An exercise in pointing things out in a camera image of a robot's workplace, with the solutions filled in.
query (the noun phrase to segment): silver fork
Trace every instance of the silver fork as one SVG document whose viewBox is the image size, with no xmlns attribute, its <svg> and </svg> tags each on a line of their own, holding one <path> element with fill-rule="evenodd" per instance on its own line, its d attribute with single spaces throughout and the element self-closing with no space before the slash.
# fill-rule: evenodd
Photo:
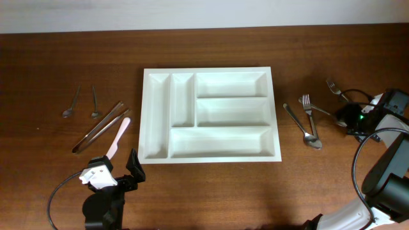
<svg viewBox="0 0 409 230">
<path fill-rule="evenodd" d="M 327 85 L 330 88 L 331 92 L 335 95 L 340 95 L 341 94 L 341 90 L 335 85 L 335 83 L 333 81 L 331 81 L 330 79 L 327 79 Z M 345 94 L 342 95 L 342 97 L 347 101 L 350 102 L 351 99 L 349 99 Z"/>
<path fill-rule="evenodd" d="M 305 113 L 309 116 L 309 121 L 311 123 L 311 128 L 313 129 L 313 135 L 318 138 L 317 129 L 315 128 L 314 120 L 313 120 L 313 108 L 311 107 L 311 102 L 309 100 L 309 95 L 302 95 L 302 108 L 304 109 Z"/>
<path fill-rule="evenodd" d="M 298 102 L 300 102 L 300 103 L 302 104 L 302 96 L 301 96 L 300 98 L 298 98 Z M 337 116 L 335 116 L 334 114 L 332 114 L 332 113 L 330 113 L 330 112 L 327 112 L 327 111 L 325 111 L 325 110 L 323 110 L 323 109 L 321 109 L 321 108 L 315 106 L 313 103 L 310 103 L 310 104 L 311 104 L 311 108 L 316 109 L 316 110 L 318 110 L 318 111 L 320 111 L 320 112 L 323 112 L 323 113 L 325 113 L 326 115 L 332 117 L 332 119 L 334 119 L 335 123 L 336 123 L 337 125 L 339 125 L 340 127 L 346 127 L 346 123 L 343 122 L 343 121 L 338 121 Z"/>
</svg>

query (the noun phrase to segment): black cable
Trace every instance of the black cable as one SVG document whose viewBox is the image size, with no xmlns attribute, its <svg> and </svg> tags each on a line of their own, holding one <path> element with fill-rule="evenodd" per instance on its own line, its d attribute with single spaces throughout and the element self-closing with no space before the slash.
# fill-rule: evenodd
<svg viewBox="0 0 409 230">
<path fill-rule="evenodd" d="M 369 102 L 371 102 L 371 101 L 374 99 L 373 96 L 371 96 L 371 95 L 369 95 L 369 94 L 363 92 L 363 91 L 360 90 L 360 89 L 347 89 L 347 90 L 345 90 L 345 91 L 342 91 L 342 92 L 338 95 L 338 100 L 341 98 L 342 95 L 344 95 L 346 92 L 350 92 L 350 91 L 355 91 L 355 92 L 358 92 L 358 93 L 362 93 L 363 95 L 366 96 L 366 98 L 368 98 L 368 101 L 369 101 Z"/>
<path fill-rule="evenodd" d="M 358 194 L 359 199 L 362 201 L 362 203 L 364 203 L 366 209 L 368 210 L 368 212 L 369 212 L 369 214 L 370 214 L 370 216 L 371 216 L 371 218 L 369 219 L 368 223 L 367 223 L 363 228 L 361 228 L 361 230 L 364 230 L 364 229 L 366 229 L 367 227 L 369 227 L 369 226 L 375 221 L 375 219 L 374 219 L 374 215 L 373 215 L 373 212 L 372 212 L 371 207 L 369 207 L 368 203 L 365 201 L 365 198 L 364 198 L 364 196 L 362 195 L 361 191 L 359 190 L 359 187 L 358 187 L 358 184 L 357 184 L 357 178 L 356 178 L 356 176 L 355 176 L 355 168 L 356 168 L 356 166 L 357 166 L 358 156 L 359 156 L 360 151 L 361 151 L 362 148 L 364 147 L 365 143 L 366 143 L 372 136 L 374 136 L 374 135 L 376 135 L 376 134 L 378 134 L 378 133 L 380 133 L 380 132 L 386 132 L 386 131 L 401 132 L 401 133 L 404 133 L 404 134 L 406 134 L 406 135 L 409 135 L 409 131 L 406 131 L 406 130 L 403 130 L 403 129 L 400 129 L 400 128 L 381 128 L 381 129 L 379 129 L 379 130 L 377 130 L 377 131 L 371 133 L 370 135 L 368 135 L 367 137 L 364 138 L 364 140 L 360 143 L 360 145 L 359 145 L 359 147 L 358 147 L 358 149 L 357 149 L 357 152 L 355 153 L 355 156 L 353 157 L 352 172 L 351 172 L 353 187 L 354 187 L 356 193 Z"/>
<path fill-rule="evenodd" d="M 82 173 L 83 169 L 81 169 L 81 171 L 74 173 L 73 175 L 71 175 L 70 177 L 68 177 L 67 179 L 65 179 L 62 183 L 60 183 L 56 189 L 54 189 L 54 191 L 52 191 L 50 198 L 49 198 L 49 202 L 47 203 L 47 217 L 49 218 L 49 222 L 50 225 L 53 229 L 58 230 L 58 228 L 54 225 L 52 219 L 51 219 L 51 215 L 50 215 L 50 206 L 51 206 L 51 201 L 52 198 L 54 197 L 54 195 L 56 195 L 56 192 L 59 190 L 59 188 L 61 188 L 65 183 L 69 182 L 72 178 L 80 175 Z"/>
</svg>

